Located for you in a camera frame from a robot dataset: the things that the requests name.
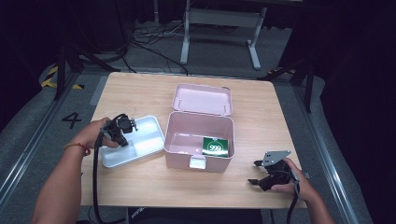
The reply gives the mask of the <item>grey tape strip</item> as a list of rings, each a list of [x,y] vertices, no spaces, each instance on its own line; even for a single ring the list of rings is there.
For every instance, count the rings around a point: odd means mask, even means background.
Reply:
[[[100,100],[100,97],[102,95],[103,89],[104,89],[104,87],[106,85],[106,82],[107,82],[107,77],[101,77],[99,79],[99,82],[98,82],[98,84],[97,84],[97,86],[96,86],[96,88],[95,88],[95,90],[93,92],[92,98],[90,100],[90,105],[97,105],[98,104],[98,102]]]

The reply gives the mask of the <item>person's right hand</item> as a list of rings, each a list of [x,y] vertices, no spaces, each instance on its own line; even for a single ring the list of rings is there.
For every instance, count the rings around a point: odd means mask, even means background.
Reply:
[[[308,179],[304,176],[303,172],[294,164],[291,159],[285,158],[284,162],[298,177],[300,186],[300,199],[306,204],[312,203],[314,200],[316,200],[318,198],[318,193],[312,187]],[[273,185],[271,190],[292,194],[294,192],[294,184],[289,183],[284,185]]]

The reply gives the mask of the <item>green medicine box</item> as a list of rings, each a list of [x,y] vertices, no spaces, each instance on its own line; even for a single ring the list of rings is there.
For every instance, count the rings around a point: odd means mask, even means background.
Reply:
[[[226,139],[205,137],[203,140],[202,154],[212,157],[229,157],[229,142]]]

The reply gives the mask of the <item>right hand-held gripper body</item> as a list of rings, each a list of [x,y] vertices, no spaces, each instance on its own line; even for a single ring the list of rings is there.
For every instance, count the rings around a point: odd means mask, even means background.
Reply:
[[[265,168],[268,176],[259,181],[263,190],[268,190],[273,185],[288,184],[294,178],[292,170],[284,161],[289,154],[289,150],[267,151],[264,154],[261,166]]]

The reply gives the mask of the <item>metal floor rail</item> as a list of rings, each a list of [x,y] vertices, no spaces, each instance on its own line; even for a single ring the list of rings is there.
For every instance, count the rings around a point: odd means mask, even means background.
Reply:
[[[18,186],[78,77],[69,74],[60,95],[57,89],[44,88],[0,132],[0,207],[7,204]]]
[[[332,196],[340,211],[344,224],[359,224],[355,211],[347,197],[347,192],[342,184],[339,174],[336,171],[331,155],[325,145],[323,137],[316,126],[316,123],[311,113],[308,113],[304,104],[303,92],[298,87],[292,87],[293,93],[302,110],[304,120],[307,123],[309,130],[314,138],[318,160],[321,164],[323,172],[326,176],[329,187],[332,191]]]

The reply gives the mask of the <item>person's dark clothing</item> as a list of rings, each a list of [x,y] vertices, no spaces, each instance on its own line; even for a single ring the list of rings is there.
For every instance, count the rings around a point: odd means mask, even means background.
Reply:
[[[127,224],[262,224],[260,209],[128,209]]]

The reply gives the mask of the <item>black metal stand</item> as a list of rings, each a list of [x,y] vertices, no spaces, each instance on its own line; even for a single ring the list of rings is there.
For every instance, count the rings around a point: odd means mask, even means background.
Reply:
[[[80,55],[83,55],[89,61],[99,65],[102,69],[108,72],[119,72],[120,69],[110,66],[104,60],[99,59],[92,53],[82,49],[75,44],[65,44],[60,48],[58,56],[58,77],[57,77],[57,91],[54,100],[61,98],[65,91],[66,75],[65,66],[68,64],[73,72],[81,72],[83,70],[83,63]]]
[[[305,81],[304,108],[311,112],[311,98],[314,83],[314,66],[310,60],[302,59],[291,65],[270,70],[266,76],[258,77],[258,80],[270,81],[284,74],[291,74],[290,85],[300,86]]]

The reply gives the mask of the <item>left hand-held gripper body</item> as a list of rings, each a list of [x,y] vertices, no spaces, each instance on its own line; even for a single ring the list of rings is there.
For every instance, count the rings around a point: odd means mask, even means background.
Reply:
[[[101,135],[113,142],[126,142],[124,135],[133,131],[137,131],[135,119],[119,114],[105,123],[101,128]]]

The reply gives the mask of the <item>white divided tray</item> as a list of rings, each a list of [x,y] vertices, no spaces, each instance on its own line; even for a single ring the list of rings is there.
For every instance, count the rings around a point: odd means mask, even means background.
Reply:
[[[135,123],[136,131],[121,134],[127,142],[125,147],[101,147],[102,161],[106,168],[120,167],[163,150],[163,132],[154,116],[137,119]]]

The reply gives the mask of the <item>pink storage box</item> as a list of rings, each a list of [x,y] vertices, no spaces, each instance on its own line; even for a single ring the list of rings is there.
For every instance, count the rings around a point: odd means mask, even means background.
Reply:
[[[165,142],[170,168],[223,173],[235,154],[232,93],[225,87],[182,83],[177,85]],[[205,137],[226,139],[229,157],[202,154]]]

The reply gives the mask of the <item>person's left hand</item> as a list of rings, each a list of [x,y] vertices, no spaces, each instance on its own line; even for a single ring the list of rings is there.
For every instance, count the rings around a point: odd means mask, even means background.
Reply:
[[[94,149],[100,129],[109,121],[109,118],[94,120],[82,128],[71,140],[72,144],[81,144],[84,147]]]

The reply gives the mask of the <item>white metal stand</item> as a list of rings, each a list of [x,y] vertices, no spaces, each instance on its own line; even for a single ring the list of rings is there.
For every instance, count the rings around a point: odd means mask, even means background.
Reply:
[[[180,62],[182,64],[186,64],[188,62],[190,48],[190,25],[192,23],[198,23],[207,25],[236,26],[253,29],[254,34],[252,38],[247,40],[247,49],[249,51],[253,68],[255,70],[260,70],[262,68],[259,61],[258,53],[256,51],[256,44],[265,19],[267,10],[266,7],[262,7],[261,11],[258,13],[234,12],[215,9],[194,8],[191,6],[191,0],[185,1],[186,6],[184,15],[184,37],[180,54]]]

